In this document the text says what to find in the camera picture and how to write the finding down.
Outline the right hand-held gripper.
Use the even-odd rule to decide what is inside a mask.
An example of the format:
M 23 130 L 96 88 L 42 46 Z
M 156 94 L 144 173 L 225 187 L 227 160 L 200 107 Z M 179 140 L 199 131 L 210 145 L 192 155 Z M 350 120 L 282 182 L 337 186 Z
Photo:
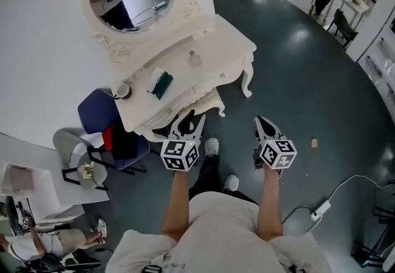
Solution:
M 297 156 L 294 143 L 282 135 L 280 129 L 265 117 L 256 116 L 254 123 L 259 142 L 253 154 L 255 168 L 261 169 L 265 164 L 271 170 L 288 169 Z

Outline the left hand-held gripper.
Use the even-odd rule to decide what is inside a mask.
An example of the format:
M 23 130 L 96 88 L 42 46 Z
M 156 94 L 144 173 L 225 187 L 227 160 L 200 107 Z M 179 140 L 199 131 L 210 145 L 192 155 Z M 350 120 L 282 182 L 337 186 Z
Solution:
M 195 110 L 179 116 L 171 126 L 170 134 L 163 141 L 160 157 L 168 170 L 187 172 L 199 158 L 199 145 L 203 134 L 206 115 L 194 126 Z

